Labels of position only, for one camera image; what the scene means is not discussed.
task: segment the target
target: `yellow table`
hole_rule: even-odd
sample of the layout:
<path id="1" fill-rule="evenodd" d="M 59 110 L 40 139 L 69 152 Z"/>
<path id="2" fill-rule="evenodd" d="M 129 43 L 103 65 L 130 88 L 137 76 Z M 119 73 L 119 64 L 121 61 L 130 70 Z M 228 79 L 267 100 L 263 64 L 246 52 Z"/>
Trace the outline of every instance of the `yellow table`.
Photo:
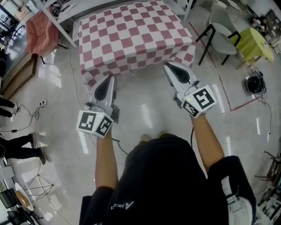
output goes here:
<path id="1" fill-rule="evenodd" d="M 239 41 L 236 48 L 240 53 L 244 55 L 242 64 L 238 67 L 240 68 L 246 62 L 252 64 L 256 62 L 261 57 L 266 57 L 270 61 L 274 61 L 274 56 L 271 52 L 271 49 L 265 45 L 266 40 L 264 37 L 255 29 L 249 28 L 240 33 L 241 40 Z M 237 37 L 234 36 L 231 39 L 231 42 L 234 43 L 237 40 Z"/>

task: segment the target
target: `checkered tablecloth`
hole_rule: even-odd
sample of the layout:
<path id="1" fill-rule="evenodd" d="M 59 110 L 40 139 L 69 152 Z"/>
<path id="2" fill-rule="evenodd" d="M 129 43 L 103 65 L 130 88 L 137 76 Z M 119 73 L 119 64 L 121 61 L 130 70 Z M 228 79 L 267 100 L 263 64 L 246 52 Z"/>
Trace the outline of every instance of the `checkered tablecloth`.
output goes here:
<path id="1" fill-rule="evenodd" d="M 191 66 L 195 42 L 163 1 L 133 3 L 79 22 L 81 73 L 88 90 L 103 76 L 165 60 Z"/>

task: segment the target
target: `shoe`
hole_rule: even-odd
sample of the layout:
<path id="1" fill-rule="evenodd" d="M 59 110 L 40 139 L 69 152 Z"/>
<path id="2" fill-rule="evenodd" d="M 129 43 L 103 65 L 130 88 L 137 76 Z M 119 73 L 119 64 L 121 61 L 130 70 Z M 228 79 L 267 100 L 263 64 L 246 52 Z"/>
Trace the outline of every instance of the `shoe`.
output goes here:
<path id="1" fill-rule="evenodd" d="M 31 141 L 30 141 L 31 148 L 36 149 L 36 134 L 32 133 L 30 135 L 31 135 Z"/>
<path id="2" fill-rule="evenodd" d="M 140 138 L 141 141 L 148 142 L 151 138 L 147 134 L 143 134 Z"/>
<path id="3" fill-rule="evenodd" d="M 167 134 L 167 131 L 161 131 L 158 135 L 158 138 L 161 137 L 163 134 Z"/>
<path id="4" fill-rule="evenodd" d="M 41 160 L 41 163 L 42 163 L 43 165 L 45 165 L 45 163 L 46 163 L 46 155 L 45 155 L 45 153 L 44 153 L 44 149 L 43 149 L 43 147 L 40 147 L 39 149 L 40 149 L 39 158 L 40 158 L 40 160 Z"/>
<path id="5" fill-rule="evenodd" d="M 13 122 L 15 117 L 16 117 L 16 114 L 12 113 L 12 116 L 10 117 L 10 121 Z"/>

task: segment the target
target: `gray chair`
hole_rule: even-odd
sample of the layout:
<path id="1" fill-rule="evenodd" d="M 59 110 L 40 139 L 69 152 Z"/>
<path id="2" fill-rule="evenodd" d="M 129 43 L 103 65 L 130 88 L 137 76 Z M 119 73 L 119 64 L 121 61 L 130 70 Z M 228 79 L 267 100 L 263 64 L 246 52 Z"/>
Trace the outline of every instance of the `gray chair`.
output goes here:
<path id="1" fill-rule="evenodd" d="M 212 9 L 206 27 L 206 30 L 196 40 L 196 42 L 198 42 L 203 36 L 209 37 L 199 65 L 201 65 L 210 45 L 212 45 L 217 52 L 227 55 L 221 64 L 224 65 L 230 55 L 235 55 L 237 53 L 236 46 L 241 36 L 233 26 L 227 11 L 220 6 L 215 6 Z M 238 36 L 238 39 L 232 44 L 230 38 L 235 35 Z"/>
<path id="2" fill-rule="evenodd" d="M 205 8 L 206 10 L 208 11 L 211 11 L 211 9 L 213 7 L 215 7 L 216 5 L 219 5 L 219 6 L 225 6 L 225 8 L 227 7 L 227 5 L 229 5 L 229 3 L 224 3 L 223 0 L 218 0 L 218 1 L 215 1 L 215 0 L 198 0 L 197 3 L 196 3 L 198 6 L 201 6 L 202 8 Z"/>

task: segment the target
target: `marker cube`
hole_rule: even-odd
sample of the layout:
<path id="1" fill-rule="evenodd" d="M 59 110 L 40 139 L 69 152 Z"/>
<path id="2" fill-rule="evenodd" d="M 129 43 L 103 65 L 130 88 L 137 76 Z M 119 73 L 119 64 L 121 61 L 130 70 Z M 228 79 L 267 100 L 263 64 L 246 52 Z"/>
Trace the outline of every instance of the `marker cube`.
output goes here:
<path id="1" fill-rule="evenodd" d="M 185 96 L 181 107 L 196 119 L 200 115 L 205 114 L 216 103 L 217 101 L 211 88 L 209 85 L 206 85 Z"/>
<path id="2" fill-rule="evenodd" d="M 84 133 L 104 138 L 113 122 L 113 119 L 104 112 L 80 110 L 76 128 Z"/>

